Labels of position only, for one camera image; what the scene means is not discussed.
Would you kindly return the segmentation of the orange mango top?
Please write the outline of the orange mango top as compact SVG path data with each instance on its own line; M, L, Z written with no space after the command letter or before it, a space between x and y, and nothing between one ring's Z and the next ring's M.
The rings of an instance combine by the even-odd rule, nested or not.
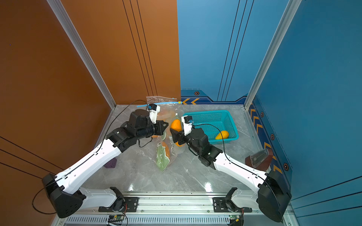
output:
M171 123L170 129L173 129L173 130L175 130L176 132L182 131L183 126L182 126L181 120L175 119L175 120Z

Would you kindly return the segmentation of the clear zip-top bag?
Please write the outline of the clear zip-top bag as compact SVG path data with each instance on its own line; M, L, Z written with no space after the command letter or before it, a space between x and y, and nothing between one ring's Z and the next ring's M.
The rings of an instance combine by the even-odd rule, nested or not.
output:
M146 101L148 104L169 103L169 102L178 103L178 100L176 98L167 98L162 96L148 96L146 97Z

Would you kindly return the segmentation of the small yellow mango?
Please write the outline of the small yellow mango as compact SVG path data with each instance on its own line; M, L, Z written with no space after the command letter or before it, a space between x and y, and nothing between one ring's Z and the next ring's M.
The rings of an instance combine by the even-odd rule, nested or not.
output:
M215 140L224 140L227 139L229 137L229 132L228 131L221 131L215 138Z

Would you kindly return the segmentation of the orange mango small wrinkled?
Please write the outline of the orange mango small wrinkled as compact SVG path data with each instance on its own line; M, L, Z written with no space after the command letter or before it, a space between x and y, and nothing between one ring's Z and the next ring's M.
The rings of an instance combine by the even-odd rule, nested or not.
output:
M162 141L161 145L162 145L162 147L164 149L164 151L163 151L164 156L167 157L170 160L170 150L169 150L169 147L168 147L167 143Z

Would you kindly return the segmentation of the green printed zip bag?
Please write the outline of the green printed zip bag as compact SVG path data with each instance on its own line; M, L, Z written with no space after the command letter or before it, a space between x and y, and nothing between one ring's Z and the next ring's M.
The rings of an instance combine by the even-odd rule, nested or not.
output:
M166 119L169 126L162 136L153 136L156 138L156 166L160 171L164 171L176 157L183 152L183 147L173 142L170 129L181 129L181 118L176 112L171 112L170 117Z

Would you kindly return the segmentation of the blue zipper clear bag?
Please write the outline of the blue zipper clear bag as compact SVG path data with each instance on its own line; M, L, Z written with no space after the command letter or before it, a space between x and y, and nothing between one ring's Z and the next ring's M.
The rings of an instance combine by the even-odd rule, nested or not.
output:
M137 108L148 110L148 105L139 105ZM157 114L156 120L162 120L166 122L172 122L174 119L179 119L179 108L182 106L181 101L176 102L169 102L169 103L158 103L156 104L159 107L159 112Z

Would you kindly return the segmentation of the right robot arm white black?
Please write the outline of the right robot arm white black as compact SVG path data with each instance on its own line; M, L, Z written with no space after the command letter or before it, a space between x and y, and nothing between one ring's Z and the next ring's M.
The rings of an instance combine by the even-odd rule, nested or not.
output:
M258 208L269 219L283 221L291 192L277 172L267 173L234 160L225 151L211 145L201 128L192 129L188 134L174 129L170 132L174 143L187 144L206 167L232 176L253 191L253 195L245 195L236 187L231 188L225 197L227 210L242 214L246 208Z

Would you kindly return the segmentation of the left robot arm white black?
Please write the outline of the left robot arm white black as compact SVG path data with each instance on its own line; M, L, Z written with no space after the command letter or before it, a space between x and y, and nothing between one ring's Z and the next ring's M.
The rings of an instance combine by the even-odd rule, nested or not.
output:
M85 157L68 169L42 179L44 190L59 218L92 207L113 212L125 210L125 198L116 188L86 189L84 182L112 159L142 138L162 136L168 123L157 119L160 106L150 104L146 110L137 109L128 121L107 134L104 140Z

